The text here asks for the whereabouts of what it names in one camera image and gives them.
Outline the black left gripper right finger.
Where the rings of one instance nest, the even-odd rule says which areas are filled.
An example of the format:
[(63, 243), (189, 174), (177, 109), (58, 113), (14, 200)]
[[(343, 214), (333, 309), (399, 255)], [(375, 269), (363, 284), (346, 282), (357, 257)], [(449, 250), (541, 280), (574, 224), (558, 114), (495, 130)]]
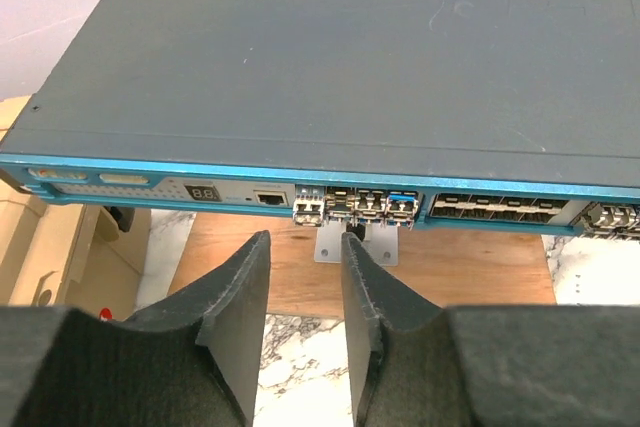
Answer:
[(635, 426), (639, 311), (439, 307), (343, 246), (357, 426)]

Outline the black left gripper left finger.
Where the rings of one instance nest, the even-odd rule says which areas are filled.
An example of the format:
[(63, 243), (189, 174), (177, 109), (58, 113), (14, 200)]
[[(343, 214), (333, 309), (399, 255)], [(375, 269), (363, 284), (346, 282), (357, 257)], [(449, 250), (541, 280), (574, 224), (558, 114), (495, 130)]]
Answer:
[(63, 306), (1, 310), (5, 426), (249, 426), (270, 235), (123, 321)]

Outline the silver transceiver module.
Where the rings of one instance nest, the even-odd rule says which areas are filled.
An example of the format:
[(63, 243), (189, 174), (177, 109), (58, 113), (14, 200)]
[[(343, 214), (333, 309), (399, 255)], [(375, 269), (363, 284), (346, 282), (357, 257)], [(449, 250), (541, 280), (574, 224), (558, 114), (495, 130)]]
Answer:
[(300, 226), (319, 227), (324, 222), (324, 209), (323, 197), (297, 197), (293, 205), (293, 221)]

